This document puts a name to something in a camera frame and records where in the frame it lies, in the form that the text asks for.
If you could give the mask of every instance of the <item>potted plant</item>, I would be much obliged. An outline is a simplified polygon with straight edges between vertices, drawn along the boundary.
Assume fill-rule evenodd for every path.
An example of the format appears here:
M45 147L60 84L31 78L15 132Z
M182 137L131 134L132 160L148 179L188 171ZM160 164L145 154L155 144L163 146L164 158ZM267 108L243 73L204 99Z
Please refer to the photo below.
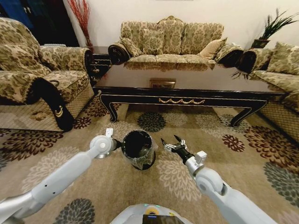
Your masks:
M279 14L279 9L277 8L276 17L274 20L271 15L267 16L265 31L263 35L253 41L251 48L264 48L267 45L267 43L270 41L268 40L270 36L272 36L274 33L279 31L282 27L298 21L298 20L293 20L293 18L297 16L299 13L282 18L281 16L285 13L286 11Z

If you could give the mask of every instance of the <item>floral patterned carpet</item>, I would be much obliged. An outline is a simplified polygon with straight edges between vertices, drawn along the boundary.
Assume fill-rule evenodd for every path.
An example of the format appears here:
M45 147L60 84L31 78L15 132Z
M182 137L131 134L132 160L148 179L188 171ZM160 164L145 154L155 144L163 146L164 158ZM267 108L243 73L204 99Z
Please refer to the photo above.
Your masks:
M174 209L194 224L226 223L215 204L201 195L176 154L160 138L186 140L193 153L208 154L216 170L280 224L299 223L299 148L258 115L229 127L237 111L192 106L116 105L119 120L94 98L66 133L0 130L0 199L32 189L91 139L114 129L122 140L134 129L150 133L159 149L154 165L139 171L117 150L90 168L61 195L25 219L39 224L108 224L132 204L154 203Z

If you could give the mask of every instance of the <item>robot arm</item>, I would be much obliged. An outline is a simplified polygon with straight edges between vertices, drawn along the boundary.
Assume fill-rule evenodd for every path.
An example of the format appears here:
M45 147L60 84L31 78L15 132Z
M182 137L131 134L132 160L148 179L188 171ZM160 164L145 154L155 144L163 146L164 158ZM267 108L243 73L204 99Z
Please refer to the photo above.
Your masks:
M95 137L88 151L76 154L31 191L0 202L0 224L36 213L84 173L93 158L104 158L119 146L120 142L110 137L104 135Z
M185 140L175 136L179 141L176 145L166 144L164 148L177 153L188 167L190 175L195 179L201 193L209 198L220 209L223 217L231 224L276 224L263 210L255 205L240 191L231 188L213 169L204 167L206 153L200 151L193 155L187 151Z

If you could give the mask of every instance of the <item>black trash can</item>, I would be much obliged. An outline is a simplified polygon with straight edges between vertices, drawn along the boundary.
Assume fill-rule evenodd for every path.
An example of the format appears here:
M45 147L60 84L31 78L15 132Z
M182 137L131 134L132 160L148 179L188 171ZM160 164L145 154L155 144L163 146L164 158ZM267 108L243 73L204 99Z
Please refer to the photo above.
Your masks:
M156 160L157 144L144 130L129 132L121 147L126 159L138 170L149 169Z

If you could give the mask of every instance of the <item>beige pillow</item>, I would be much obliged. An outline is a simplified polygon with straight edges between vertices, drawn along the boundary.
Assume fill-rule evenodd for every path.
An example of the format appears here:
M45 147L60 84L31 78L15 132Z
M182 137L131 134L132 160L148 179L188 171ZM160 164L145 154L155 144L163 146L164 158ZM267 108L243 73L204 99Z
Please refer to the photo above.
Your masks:
M277 42L267 71L299 75L299 46Z
M133 41L131 39L121 37L121 43L126 47L128 52L133 57L137 57L139 55L142 55L142 51L138 47L135 46L135 44L133 43Z
M144 29L143 53L147 55L163 54L164 31Z
M51 70L40 63L37 52L25 45L0 45L0 68L4 71L23 71L46 75Z
M213 59L218 51L224 46L227 38L225 39L218 39L218 40L213 40L208 43L205 48L198 54L206 59Z

